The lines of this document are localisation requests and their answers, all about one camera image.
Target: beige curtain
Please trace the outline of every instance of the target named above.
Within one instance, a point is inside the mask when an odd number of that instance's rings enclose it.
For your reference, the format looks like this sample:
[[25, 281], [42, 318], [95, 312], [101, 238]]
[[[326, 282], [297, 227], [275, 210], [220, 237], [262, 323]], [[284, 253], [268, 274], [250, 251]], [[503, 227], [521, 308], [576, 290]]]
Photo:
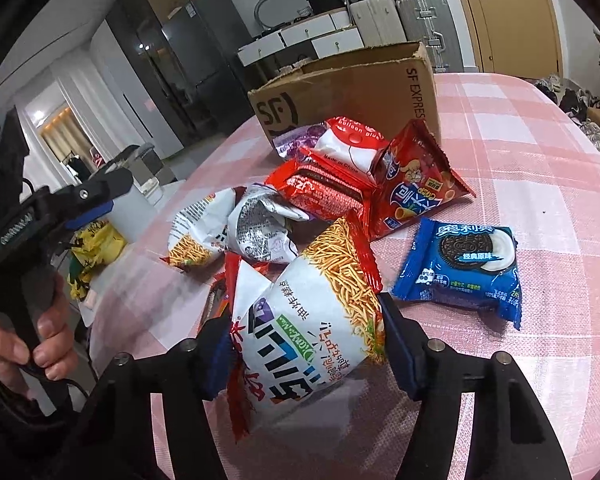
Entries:
[[69, 155], [69, 152], [74, 152], [75, 155], [80, 155], [82, 161], [91, 171], [96, 170], [94, 163], [91, 161], [91, 153], [89, 153], [93, 145], [84, 134], [80, 124], [78, 124], [71, 108], [65, 108], [51, 122], [43, 126], [40, 130], [40, 136], [59, 161], [62, 162]]

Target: door frame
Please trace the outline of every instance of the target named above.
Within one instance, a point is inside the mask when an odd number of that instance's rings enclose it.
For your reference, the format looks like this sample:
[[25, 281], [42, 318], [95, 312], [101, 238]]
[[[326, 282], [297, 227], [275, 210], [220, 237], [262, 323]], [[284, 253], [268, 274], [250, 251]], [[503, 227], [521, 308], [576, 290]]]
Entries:
[[[560, 41], [560, 32], [558, 29], [558, 19], [555, 14], [554, 0], [547, 0], [549, 2], [549, 8], [551, 13], [551, 21], [554, 28], [555, 46], [558, 54], [558, 75], [562, 77], [563, 74], [563, 60], [562, 60], [562, 42]], [[471, 11], [469, 0], [460, 0], [462, 4], [462, 10], [464, 11], [464, 17], [466, 19], [467, 27], [469, 28], [469, 37], [471, 37], [471, 45], [474, 50], [475, 63], [478, 66], [480, 72], [484, 72], [484, 63], [482, 62], [482, 53], [480, 51], [480, 42], [478, 41], [478, 32], [475, 25], [475, 17]]]

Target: tablecloth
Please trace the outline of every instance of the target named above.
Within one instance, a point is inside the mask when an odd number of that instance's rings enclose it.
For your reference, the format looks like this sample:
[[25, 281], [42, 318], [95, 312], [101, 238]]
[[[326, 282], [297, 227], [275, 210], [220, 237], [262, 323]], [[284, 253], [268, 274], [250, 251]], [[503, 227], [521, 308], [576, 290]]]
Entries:
[[[402, 304], [430, 337], [457, 351], [510, 352], [535, 390], [576, 480], [600, 468], [600, 156], [548, 98], [516, 78], [445, 74], [435, 78], [443, 149], [476, 191], [433, 217], [510, 226], [519, 242], [522, 330], [472, 312]], [[163, 264], [173, 215], [209, 192], [261, 181], [280, 160], [255, 118], [196, 170], [125, 254], [96, 313], [91, 355], [102, 371], [116, 352], [136, 358], [195, 336], [209, 276]], [[373, 243], [389, 288], [416, 225]], [[225, 399], [207, 408], [229, 478], [391, 479], [418, 413], [388, 366], [363, 365], [319, 400], [236, 444]], [[154, 396], [158, 462], [171, 476], [160, 397]], [[473, 398], [462, 400], [449, 478], [464, 478]]]

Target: black sleeve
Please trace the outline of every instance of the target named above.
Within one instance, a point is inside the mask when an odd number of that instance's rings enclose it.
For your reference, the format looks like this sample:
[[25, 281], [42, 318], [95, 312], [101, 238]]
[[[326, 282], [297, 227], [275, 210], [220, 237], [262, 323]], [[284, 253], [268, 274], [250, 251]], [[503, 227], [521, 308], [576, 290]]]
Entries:
[[37, 402], [0, 382], [0, 479], [44, 478], [76, 418], [72, 409], [45, 416]]

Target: sf express box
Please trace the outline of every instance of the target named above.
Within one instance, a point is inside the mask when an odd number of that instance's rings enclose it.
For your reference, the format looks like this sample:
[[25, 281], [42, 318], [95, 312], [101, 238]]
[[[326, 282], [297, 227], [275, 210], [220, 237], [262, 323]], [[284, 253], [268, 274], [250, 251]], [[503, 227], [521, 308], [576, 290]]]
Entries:
[[440, 142], [436, 86], [421, 43], [364, 48], [307, 63], [249, 92], [269, 140], [346, 116], [393, 139], [411, 119]]

